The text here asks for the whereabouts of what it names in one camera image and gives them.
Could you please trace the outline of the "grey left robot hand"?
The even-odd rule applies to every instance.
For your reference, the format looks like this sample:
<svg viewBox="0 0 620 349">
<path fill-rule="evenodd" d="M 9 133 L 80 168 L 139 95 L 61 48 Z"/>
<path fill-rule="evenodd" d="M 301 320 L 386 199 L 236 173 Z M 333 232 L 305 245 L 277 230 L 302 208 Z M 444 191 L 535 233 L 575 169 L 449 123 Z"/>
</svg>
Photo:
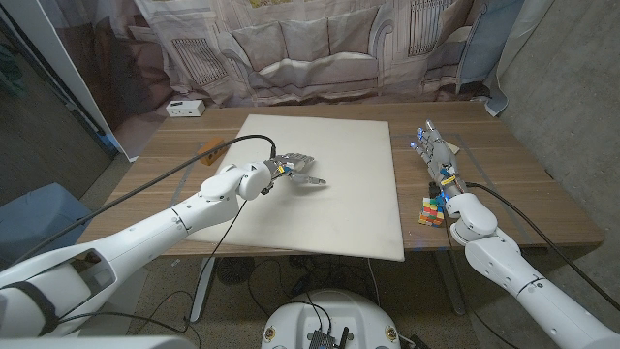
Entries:
<svg viewBox="0 0 620 349">
<path fill-rule="evenodd" d="M 286 176 L 296 184 L 326 185 L 326 181 L 321 178 L 313 177 L 307 173 L 315 158 L 300 153 L 287 153 L 276 155 L 266 160 L 271 172 L 271 180 Z"/>
</svg>

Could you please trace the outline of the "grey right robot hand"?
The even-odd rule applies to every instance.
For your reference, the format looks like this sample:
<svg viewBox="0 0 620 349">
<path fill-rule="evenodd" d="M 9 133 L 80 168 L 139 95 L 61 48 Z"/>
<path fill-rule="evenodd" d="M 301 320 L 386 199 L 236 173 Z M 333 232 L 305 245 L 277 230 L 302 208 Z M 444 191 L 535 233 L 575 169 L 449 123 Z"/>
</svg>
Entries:
<svg viewBox="0 0 620 349">
<path fill-rule="evenodd" d="M 418 128 L 417 139 L 411 142 L 410 147 L 426 164 L 430 177 L 447 197 L 467 192 L 455 154 L 430 119 Z"/>
</svg>

